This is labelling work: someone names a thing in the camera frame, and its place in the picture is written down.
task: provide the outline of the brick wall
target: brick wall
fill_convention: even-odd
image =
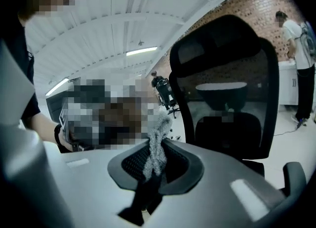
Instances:
[[[274,22],[278,10],[282,10],[290,19],[297,22],[303,20],[302,14],[292,0],[227,0],[199,19],[189,28],[186,35],[220,16],[233,14],[246,21],[258,36],[268,39],[276,49],[278,60],[284,61],[287,45],[282,40],[280,28]],[[166,78],[171,73],[169,53],[170,50],[153,68],[158,75]],[[150,83],[152,77],[148,75],[147,79]]]

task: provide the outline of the white cabinet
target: white cabinet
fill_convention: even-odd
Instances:
[[[298,105],[298,82],[295,61],[282,61],[279,66],[279,105]],[[314,90],[313,110],[316,111],[316,85]]]
[[[279,76],[279,104],[298,105],[298,83],[296,68],[280,70]]]

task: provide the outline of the white ceiling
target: white ceiling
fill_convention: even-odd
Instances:
[[[34,17],[26,37],[35,56],[38,97],[65,77],[111,68],[148,74],[194,22],[222,1],[78,0],[50,17]],[[126,57],[128,51],[152,46],[158,49]]]

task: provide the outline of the chair headrest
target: chair headrest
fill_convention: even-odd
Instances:
[[[233,60],[256,55],[260,41],[242,19],[226,15],[193,31],[174,44],[170,66],[177,77],[186,77]]]

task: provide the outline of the fluorescent light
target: fluorescent light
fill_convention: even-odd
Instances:
[[[127,52],[126,55],[130,56],[130,55],[137,54],[137,53],[155,51],[156,49],[157,49],[156,46],[155,47],[150,47],[150,48],[144,48],[144,49],[139,49],[139,50]]]
[[[56,86],[54,86],[51,90],[49,90],[46,94],[46,96],[49,96],[51,93],[53,93],[57,88],[59,88],[61,85],[63,85],[65,82],[68,82],[69,79],[65,78],[62,81],[60,81]]]

